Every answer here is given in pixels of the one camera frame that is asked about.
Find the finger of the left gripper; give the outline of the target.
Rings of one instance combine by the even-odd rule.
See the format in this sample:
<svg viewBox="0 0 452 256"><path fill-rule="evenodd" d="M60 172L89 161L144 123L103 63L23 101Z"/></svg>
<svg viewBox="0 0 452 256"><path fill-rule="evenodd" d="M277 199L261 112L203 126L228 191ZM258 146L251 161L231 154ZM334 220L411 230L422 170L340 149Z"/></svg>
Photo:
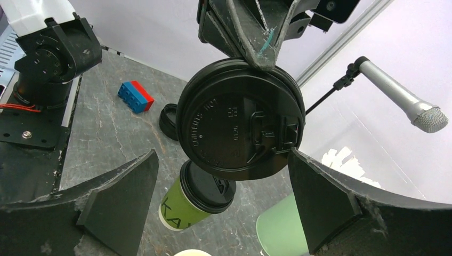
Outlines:
<svg viewBox="0 0 452 256"><path fill-rule="evenodd" d="M282 43L300 38L300 14L300 1L208 1L208 43L269 70Z"/></svg>

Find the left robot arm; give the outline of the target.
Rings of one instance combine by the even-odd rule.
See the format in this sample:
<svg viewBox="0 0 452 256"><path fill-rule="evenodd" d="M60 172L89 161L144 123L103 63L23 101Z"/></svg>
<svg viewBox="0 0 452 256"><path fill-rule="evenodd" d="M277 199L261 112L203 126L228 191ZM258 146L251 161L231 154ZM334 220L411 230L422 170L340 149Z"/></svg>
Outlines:
<svg viewBox="0 0 452 256"><path fill-rule="evenodd" d="M315 26L328 31L344 23L357 1L199 1L196 20L201 42L253 68L276 65L283 41L302 36ZM92 27L69 1L1 1L1 10L17 35L24 56L15 97L20 108L59 108L66 104L74 78L102 58Z"/></svg>

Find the black plastic cup lid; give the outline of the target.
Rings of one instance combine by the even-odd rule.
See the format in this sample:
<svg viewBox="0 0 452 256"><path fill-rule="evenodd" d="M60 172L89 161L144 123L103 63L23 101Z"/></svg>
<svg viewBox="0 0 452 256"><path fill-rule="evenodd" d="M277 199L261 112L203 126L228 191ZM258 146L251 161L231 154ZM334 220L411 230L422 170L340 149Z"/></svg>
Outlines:
<svg viewBox="0 0 452 256"><path fill-rule="evenodd" d="M191 160L182 165L179 178L188 201L206 213L224 212L235 198L235 181L211 175Z"/></svg>

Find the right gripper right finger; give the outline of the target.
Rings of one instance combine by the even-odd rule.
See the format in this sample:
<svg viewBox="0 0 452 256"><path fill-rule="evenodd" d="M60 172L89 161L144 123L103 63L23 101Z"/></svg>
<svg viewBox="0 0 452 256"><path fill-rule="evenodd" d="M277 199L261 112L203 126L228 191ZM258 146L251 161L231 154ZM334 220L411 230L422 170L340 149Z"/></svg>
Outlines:
<svg viewBox="0 0 452 256"><path fill-rule="evenodd" d="M290 181L312 255L451 255L451 205L395 194L292 149Z"/></svg>

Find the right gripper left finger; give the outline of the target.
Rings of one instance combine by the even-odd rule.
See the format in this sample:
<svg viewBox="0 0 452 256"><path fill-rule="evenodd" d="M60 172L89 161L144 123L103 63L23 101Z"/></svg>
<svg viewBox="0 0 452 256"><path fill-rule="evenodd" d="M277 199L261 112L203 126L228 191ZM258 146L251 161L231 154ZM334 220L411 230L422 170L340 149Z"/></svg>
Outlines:
<svg viewBox="0 0 452 256"><path fill-rule="evenodd" d="M76 186L1 206L1 255L137 255L159 169L152 150Z"/></svg>

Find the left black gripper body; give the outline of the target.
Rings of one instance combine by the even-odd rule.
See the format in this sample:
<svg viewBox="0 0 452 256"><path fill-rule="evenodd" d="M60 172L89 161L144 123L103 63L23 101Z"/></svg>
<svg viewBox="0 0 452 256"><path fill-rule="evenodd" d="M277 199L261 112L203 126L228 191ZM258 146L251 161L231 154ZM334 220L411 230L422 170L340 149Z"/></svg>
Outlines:
<svg viewBox="0 0 452 256"><path fill-rule="evenodd" d="M301 14L299 29L301 36L308 26L314 26L327 32L333 23L347 21L358 5L358 1L300 1ZM199 1L197 17L198 37L208 44L208 1Z"/></svg>

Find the green paper coffee cup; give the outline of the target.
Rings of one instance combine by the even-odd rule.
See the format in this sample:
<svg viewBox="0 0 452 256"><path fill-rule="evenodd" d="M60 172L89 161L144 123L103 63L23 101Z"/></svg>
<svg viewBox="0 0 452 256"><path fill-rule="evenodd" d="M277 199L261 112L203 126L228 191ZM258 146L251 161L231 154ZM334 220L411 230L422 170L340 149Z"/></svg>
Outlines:
<svg viewBox="0 0 452 256"><path fill-rule="evenodd" d="M162 199L158 216L161 223L169 230L182 231L211 214L195 207L185 195L180 178L177 178Z"/></svg>

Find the stack of white paper cups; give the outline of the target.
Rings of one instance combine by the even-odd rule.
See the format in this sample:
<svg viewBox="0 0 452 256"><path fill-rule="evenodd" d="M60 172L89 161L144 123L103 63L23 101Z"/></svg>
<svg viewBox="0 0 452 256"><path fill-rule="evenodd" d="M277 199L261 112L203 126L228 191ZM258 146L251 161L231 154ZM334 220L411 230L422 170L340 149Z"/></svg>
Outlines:
<svg viewBox="0 0 452 256"><path fill-rule="evenodd" d="M174 256L211 256L211 255L203 250L187 249L176 253Z"/></svg>

